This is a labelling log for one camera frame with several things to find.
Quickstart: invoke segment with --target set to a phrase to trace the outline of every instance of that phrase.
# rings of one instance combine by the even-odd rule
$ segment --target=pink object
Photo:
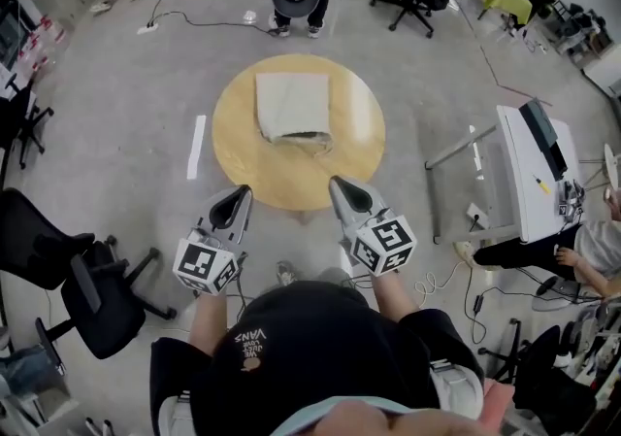
[[[492,379],[485,379],[483,386],[483,411],[478,421],[490,431],[498,432],[503,423],[503,417],[515,392],[515,387],[503,385]]]

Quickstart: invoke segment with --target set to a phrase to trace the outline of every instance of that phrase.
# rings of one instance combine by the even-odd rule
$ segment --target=round wooden table
[[[330,151],[275,145],[263,138],[255,75],[265,72],[329,76]],[[332,176],[371,178],[384,151],[385,128],[373,93],[353,72],[319,56],[284,54],[255,63],[228,84],[213,112],[212,139],[215,156],[234,184],[250,185],[255,198],[267,205],[307,211],[331,206]]]

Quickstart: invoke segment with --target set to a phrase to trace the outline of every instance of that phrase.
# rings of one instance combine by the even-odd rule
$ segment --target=black t-shirt
[[[270,434],[300,409],[331,396],[377,396],[439,407],[430,362],[483,373],[447,314],[423,310],[399,323],[353,289],[301,282],[254,300],[213,357],[169,338],[153,344],[151,417],[190,392],[197,435]]]

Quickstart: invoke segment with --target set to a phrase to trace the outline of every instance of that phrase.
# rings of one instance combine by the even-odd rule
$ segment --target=socket
[[[148,32],[152,32],[153,30],[157,30],[157,27],[159,27],[158,23],[154,23],[153,26],[151,27],[147,27],[146,25],[144,27],[140,27],[138,29],[138,32],[136,32],[139,36],[142,34],[147,34]]]
[[[478,208],[474,203],[470,204],[468,210],[466,211],[466,215],[470,217],[472,221],[475,221],[474,216],[478,215],[476,224],[482,229],[489,229],[489,218],[487,217],[487,214],[485,214],[485,212]]]

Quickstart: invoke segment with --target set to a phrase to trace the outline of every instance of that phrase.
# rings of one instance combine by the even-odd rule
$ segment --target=gray floor
[[[158,271],[141,278],[138,289],[155,303],[182,311],[192,300],[170,272],[178,239],[203,214],[206,199],[229,185],[213,155],[209,119],[198,179],[186,179],[195,117],[210,117],[222,89],[248,65],[282,53],[320,54],[357,73],[382,107],[386,148],[372,184],[406,215],[418,238],[403,279],[420,299],[414,283],[427,272],[434,272],[442,283],[457,262],[450,245],[432,243],[424,158],[462,136],[469,125],[481,125],[496,105],[519,106],[528,99],[499,87],[497,81],[553,105],[546,110],[570,125],[580,157],[601,156],[604,141],[621,150],[607,101],[568,60],[553,50],[531,53],[519,41],[497,41],[499,15],[490,12],[477,21],[480,1],[458,1],[463,13],[449,8],[434,14],[436,35],[428,40],[413,17],[389,32],[386,27],[396,8],[371,8],[369,0],[332,0],[328,27],[321,39],[313,41],[307,39],[302,23],[294,26],[288,40],[280,40],[252,29],[191,27],[180,16],[160,19],[156,32],[137,36],[155,0],[118,0],[111,12],[84,18],[57,71],[40,87],[41,103],[56,110],[45,127],[48,150],[42,157],[32,151],[23,173],[13,165],[8,184],[22,189],[66,232],[93,231],[101,237],[113,233],[120,242],[119,252],[130,261],[136,262],[149,246],[158,247],[163,251]],[[246,10],[253,10],[259,24],[266,26],[271,1],[163,0],[158,10],[183,10],[197,21],[241,21]],[[470,156],[468,152],[463,161],[453,163],[457,173],[441,173],[446,226],[465,224],[464,210],[471,199],[478,199]],[[604,215],[600,195],[599,191],[589,195],[589,218]],[[256,295],[273,285],[276,262],[283,258],[309,277],[339,266],[339,236],[330,210],[301,223],[292,214],[257,203],[245,240],[250,257],[244,292]],[[59,291],[50,293],[49,316],[42,290],[6,273],[1,279],[18,346],[36,341],[35,317],[51,323],[66,317]],[[467,280],[468,273],[460,267],[426,306],[448,311],[470,343],[471,325],[463,314]],[[514,271],[476,272],[468,310],[474,296],[490,285],[510,291],[536,288]],[[233,319],[238,299],[231,298],[230,305]],[[533,337],[548,324],[575,314],[571,308],[533,314],[528,297],[488,293],[479,316],[488,327],[482,344],[489,348],[506,344],[510,317],[523,319],[525,335]],[[58,346],[74,396],[93,416],[112,419],[119,434],[130,430],[150,434],[149,345],[161,335],[185,337],[161,327],[186,329],[190,318],[191,307],[172,324],[149,317],[140,336],[105,361],[96,360],[76,332],[63,337]]]

